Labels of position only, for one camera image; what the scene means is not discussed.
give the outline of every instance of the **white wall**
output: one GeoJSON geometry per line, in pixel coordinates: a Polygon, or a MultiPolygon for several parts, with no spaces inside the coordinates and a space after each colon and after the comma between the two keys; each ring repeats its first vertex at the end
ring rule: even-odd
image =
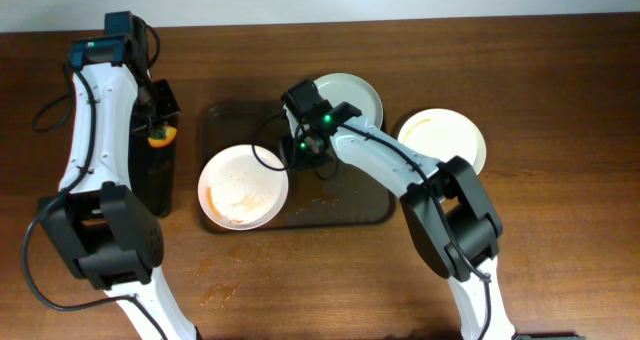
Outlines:
{"type": "Polygon", "coordinates": [[[0,0],[0,32],[98,29],[120,10],[186,26],[640,11],[640,0],[0,0]]]}

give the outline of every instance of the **wooden table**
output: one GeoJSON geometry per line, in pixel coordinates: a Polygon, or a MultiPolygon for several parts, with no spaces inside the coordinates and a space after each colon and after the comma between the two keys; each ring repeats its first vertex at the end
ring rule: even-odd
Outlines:
{"type": "MultiPolygon", "coordinates": [[[[159,29],[156,78],[184,113],[165,275],[206,339],[383,338],[457,331],[446,281],[413,249],[402,212],[374,227],[212,235],[198,222],[197,119],[232,99],[277,101],[297,81],[357,74],[388,125],[448,108],[483,132],[482,180],[504,223],[499,279],[521,333],[640,335],[640,14],[159,29]]],[[[120,339],[115,305],[59,313],[29,293],[18,250],[38,196],[62,176],[71,128],[30,132],[65,91],[59,64],[95,32],[0,35],[0,332],[120,339]]],[[[33,273],[64,304],[102,297],[39,229],[33,273]]]]}

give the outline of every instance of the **orange object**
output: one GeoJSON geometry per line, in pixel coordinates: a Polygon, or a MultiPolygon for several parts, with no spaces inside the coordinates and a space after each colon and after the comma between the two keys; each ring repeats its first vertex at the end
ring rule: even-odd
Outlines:
{"type": "Polygon", "coordinates": [[[177,132],[178,129],[173,126],[163,125],[161,128],[154,130],[147,140],[149,140],[149,145],[151,145],[151,147],[164,147],[173,142],[173,139],[176,138],[177,132]]]}

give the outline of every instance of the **plate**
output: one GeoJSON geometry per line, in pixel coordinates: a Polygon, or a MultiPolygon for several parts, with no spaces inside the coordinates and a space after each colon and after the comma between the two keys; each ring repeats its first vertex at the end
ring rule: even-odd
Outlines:
{"type": "Polygon", "coordinates": [[[458,155],[479,174],[487,159],[487,146],[478,127],[464,115],[447,109],[429,109],[409,118],[398,141],[422,155],[447,162],[458,155]]]}
{"type": "MultiPolygon", "coordinates": [[[[256,146],[269,166],[282,162],[269,150],[256,146]]],[[[198,181],[198,200],[216,224],[232,230],[250,230],[273,219],[287,198],[286,171],[273,171],[254,157],[251,145],[236,145],[217,153],[205,165],[198,181]]]]}
{"type": "Polygon", "coordinates": [[[378,129],[382,127],[382,101],[368,82],[355,75],[335,73],[322,76],[314,83],[320,95],[329,100],[332,106],[348,102],[359,108],[362,115],[367,117],[367,126],[373,125],[378,129]]]}

